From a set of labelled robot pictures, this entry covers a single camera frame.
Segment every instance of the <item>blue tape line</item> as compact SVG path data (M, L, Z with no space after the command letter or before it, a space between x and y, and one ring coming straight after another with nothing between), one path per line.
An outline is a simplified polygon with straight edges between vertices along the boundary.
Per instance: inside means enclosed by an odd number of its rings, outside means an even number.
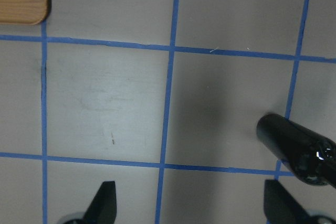
M288 99L287 99L287 106L286 106L286 115L285 117L288 119L290 117L290 111L293 103L293 97L294 97L294 90L295 90L295 84L297 79L297 72L299 69L299 61L301 58L301 50L302 50L302 41L303 36L305 33L305 25L307 20L307 14L308 14L308 6L309 6L309 0L304 0L303 9L302 9L302 16L301 16L301 22L300 22L300 29L299 29L299 35L298 35L298 41L296 46L296 52L295 52L295 61L293 64L293 71L290 81L290 87L288 92Z
M174 0L173 13L172 13L169 62L168 62L168 70L167 70L166 95L165 95L164 116L163 116L163 127L162 127L162 143L161 143L161 157L160 157L160 164L162 165L162 167L160 167L159 178L157 181L158 191L157 191L157 196L156 196L155 224L160 223L160 214L161 214L162 190L163 190L164 169L165 169L165 156L166 156L166 146L167 146L167 132L168 132L168 121L169 121L171 87L172 87L172 79L173 79L173 64L174 64L174 54L175 54L174 50L175 50L175 43L176 43L178 11L179 11L179 0Z
M42 38L37 36L0 35L0 40L41 42Z
M299 57L301 55L302 41L303 41L303 36L304 36L304 33L305 33L304 28L306 26L306 20L307 20L307 14L308 14L308 6L309 6L309 0L304 0L300 29L299 29L299 36L298 36L296 52L295 52L295 56L297 56L297 57Z
M275 175L274 170L246 169L246 168L236 168L236 167L166 164L165 168L175 169L175 170L200 170L200 171L206 171L206 172L221 172L221 173L246 173L246 174L259 174L259 175Z
M296 85L296 79L297 79L297 73L299 70L299 60L295 60L293 63L293 70L292 70L292 76L290 79L290 86L289 86L289 91L288 91L288 98L287 98L287 105L286 105L286 113L285 113L285 118L289 119L290 117L290 112L292 109L292 104L293 104L293 98L294 98L294 90L295 90L295 85Z
M80 44L80 45L103 45L108 47L135 48L135 49L148 49L148 50L161 50L161 51L169 51L170 49L170 46L162 46L162 45L143 45L132 42L119 42L119 41L96 40L96 39L77 39L66 37L48 37L48 42Z
M47 161L47 24L41 24L41 123L42 123L42 197L43 224L48 223L48 161Z
M300 61L313 61L313 62L323 62L323 63L336 63L336 58L325 58L325 57L319 57L319 56L300 56Z
M8 153L8 152L0 152L0 157L35 159L35 160L41 160L42 159L41 155Z
M42 160L44 158L41 155L8 153L8 152L0 152L0 157L35 159L35 160ZM246 174L259 174L259 175L274 175L275 174L274 170L246 169L246 168L237 168L237 167L175 165L175 164L147 163L147 162L135 162L135 161L91 159L91 158L80 158L80 157L60 157L60 156L46 156L46 159L47 161L78 163L78 164L120 165L120 166L149 167L149 168L164 167L165 169L175 169L175 170L203 170L203 171L208 171L208 172L246 173ZM282 171L279 171L279 175L280 176L293 176L291 172L282 172Z
M49 161L69 162L69 163L160 168L159 163L118 161L118 160L93 159L93 158L91 159L91 158L79 158L79 157L58 157L58 156L48 156L47 158Z
M256 57L256 58L267 58L267 59L280 59L280 60L294 60L295 59L293 55L273 54L269 52L222 50L222 49L196 48L196 47L175 47L175 51L191 52L194 54L245 56L245 57Z

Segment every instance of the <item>blue tape grid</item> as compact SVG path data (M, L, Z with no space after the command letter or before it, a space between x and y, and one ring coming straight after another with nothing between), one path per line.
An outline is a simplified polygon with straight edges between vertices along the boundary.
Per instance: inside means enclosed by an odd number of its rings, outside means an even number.
M47 32L46 32L46 22L43 22L41 24L41 36L40 37L39 36L0 35L0 40L27 41L27 42L40 42L41 43L41 49L42 49L42 63L41 63L42 154L41 155L30 155L30 154L0 152L0 157L35 159L35 160L42 161L43 224L47 224L47 219L48 219L48 213L47 213L47 208L48 208L48 205L47 205L48 204L48 198L47 198L47 185L48 185L47 164L48 163L47 162L48 161L158 168L159 169L159 179L158 179L158 189L157 189L158 191L157 191L157 201L156 201L155 224L159 224L160 222L163 177L164 177L165 169L202 170L202 171L209 171L209 172L271 175L271 176L274 176L275 179L279 179L279 176L293 176L291 172L281 171L280 161L277 161L275 170L245 169L245 168L235 168L235 167L174 165L174 164L165 163L167 129L168 129L168 120L169 120L169 108L170 108L170 93L171 93L171 85L172 85L173 62L174 62L175 52L189 52L189 53L208 54L208 55L291 60L293 61L293 70L292 70L292 76L291 76L291 82L290 82L288 100L287 100L287 106L286 106L286 114L285 114L285 117L289 118L295 85L296 85L297 72L299 69L299 62L300 61L312 61L312 62L336 63L336 59L329 59L329 58L319 57L319 56L301 55L302 40L303 40L303 35L304 35L304 30L305 30L304 28L305 28L305 23L307 20L307 13L308 13L308 5L309 5L309 0L304 0L295 55L273 54L273 53L267 53L267 52L239 51L239 50L222 50L222 49L213 50L212 48L194 48L194 47L176 46L175 41L176 41L177 17L178 17L178 11L179 11L179 0L174 0L174 3L173 3L170 45L143 45L143 44L137 44L137 43L131 43L131 42L119 42L119 41L108 41L108 40L93 40L93 39L80 39L80 38L68 38L68 37L48 37ZM105 159L72 158L72 157L58 157L58 156L48 156L47 155L46 63L47 63L47 44L48 43L105 45L109 47L135 48L135 49L145 49L145 50L161 50L161 51L169 52L169 64L168 64L168 70L167 70L167 83L166 83L166 96L165 96L165 107L164 107L164 122L163 122L163 130L162 130L163 134L162 134L160 163L113 161L113 160L105 160Z

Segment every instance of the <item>small debris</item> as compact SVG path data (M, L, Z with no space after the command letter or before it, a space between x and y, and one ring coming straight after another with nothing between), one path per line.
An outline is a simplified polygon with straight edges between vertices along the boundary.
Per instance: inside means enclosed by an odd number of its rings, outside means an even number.
M210 52L216 51L219 47L216 47L215 49L212 49Z

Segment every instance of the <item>scuff mark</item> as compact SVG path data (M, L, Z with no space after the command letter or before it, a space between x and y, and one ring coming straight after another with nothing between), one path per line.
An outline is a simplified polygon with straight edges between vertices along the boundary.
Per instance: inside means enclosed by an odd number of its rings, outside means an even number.
M112 144L115 144L112 132L111 132L111 139L112 139Z
M212 49L210 52L216 51L219 47L216 47L215 49Z

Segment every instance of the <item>black handle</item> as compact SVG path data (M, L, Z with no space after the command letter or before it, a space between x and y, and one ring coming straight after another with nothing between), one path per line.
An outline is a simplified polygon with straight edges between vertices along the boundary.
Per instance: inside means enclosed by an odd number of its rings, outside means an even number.
M114 224L117 216L115 182L103 182L82 219L64 224Z
M326 216L309 216L277 180L266 180L264 213L272 224L336 224Z
M257 135L301 181L336 188L336 145L329 138L277 114L259 120Z

